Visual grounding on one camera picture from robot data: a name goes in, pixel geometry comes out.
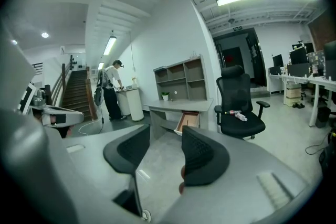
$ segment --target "chair seat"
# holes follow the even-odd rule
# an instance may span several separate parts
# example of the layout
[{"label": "chair seat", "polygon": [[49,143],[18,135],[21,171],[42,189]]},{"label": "chair seat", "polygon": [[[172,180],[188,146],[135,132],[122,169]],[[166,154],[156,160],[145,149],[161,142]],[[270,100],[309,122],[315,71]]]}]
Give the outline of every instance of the chair seat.
[{"label": "chair seat", "polygon": [[247,137],[262,132],[266,126],[258,116],[252,112],[242,113],[247,121],[241,121],[234,115],[221,115],[220,129],[223,134],[233,137]]}]

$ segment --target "chair headrest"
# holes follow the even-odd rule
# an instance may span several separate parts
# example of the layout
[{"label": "chair headrest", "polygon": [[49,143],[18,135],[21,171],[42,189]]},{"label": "chair headrest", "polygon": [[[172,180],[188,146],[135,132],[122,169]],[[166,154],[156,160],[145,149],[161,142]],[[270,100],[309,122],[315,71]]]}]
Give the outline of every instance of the chair headrest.
[{"label": "chair headrest", "polygon": [[237,78],[242,74],[244,74],[244,70],[241,66],[222,68],[222,78]]}]

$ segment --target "backpack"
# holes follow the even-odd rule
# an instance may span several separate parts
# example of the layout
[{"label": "backpack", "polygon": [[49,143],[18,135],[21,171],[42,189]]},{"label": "backpack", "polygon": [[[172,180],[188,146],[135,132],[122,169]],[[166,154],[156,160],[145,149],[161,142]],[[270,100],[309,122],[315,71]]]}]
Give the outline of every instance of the backpack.
[{"label": "backpack", "polygon": [[98,81],[97,81],[97,88],[105,88],[110,84],[110,79],[106,74],[105,69],[100,69],[98,71]]}]

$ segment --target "chair armrest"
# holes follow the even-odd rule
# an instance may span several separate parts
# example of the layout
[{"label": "chair armrest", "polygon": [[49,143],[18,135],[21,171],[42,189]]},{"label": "chair armrest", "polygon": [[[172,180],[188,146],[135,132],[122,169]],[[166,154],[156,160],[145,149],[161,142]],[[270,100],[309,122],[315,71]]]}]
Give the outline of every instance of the chair armrest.
[{"label": "chair armrest", "polygon": [[270,104],[264,101],[257,101],[257,104],[261,105],[263,108],[269,108]]},{"label": "chair armrest", "polygon": [[222,106],[221,105],[216,105],[215,106],[215,112],[223,114]]},{"label": "chair armrest", "polygon": [[269,108],[270,105],[269,105],[269,103],[266,103],[266,102],[264,102],[264,101],[257,101],[257,104],[260,105],[258,118],[261,119],[262,110],[263,110],[264,108]]},{"label": "chair armrest", "polygon": [[222,106],[221,105],[216,105],[215,106],[215,112],[216,112],[216,116],[217,116],[217,125],[220,125],[221,123],[221,117],[220,115],[223,114],[223,110],[222,110]]}]

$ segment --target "chair backrest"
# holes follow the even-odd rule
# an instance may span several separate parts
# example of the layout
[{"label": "chair backrest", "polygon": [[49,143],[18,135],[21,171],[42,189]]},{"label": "chair backrest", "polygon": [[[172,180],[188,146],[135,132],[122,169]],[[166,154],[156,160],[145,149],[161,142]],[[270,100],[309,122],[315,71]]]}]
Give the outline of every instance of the chair backrest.
[{"label": "chair backrest", "polygon": [[223,68],[222,76],[216,82],[222,96],[223,111],[252,111],[250,76],[241,66]]}]

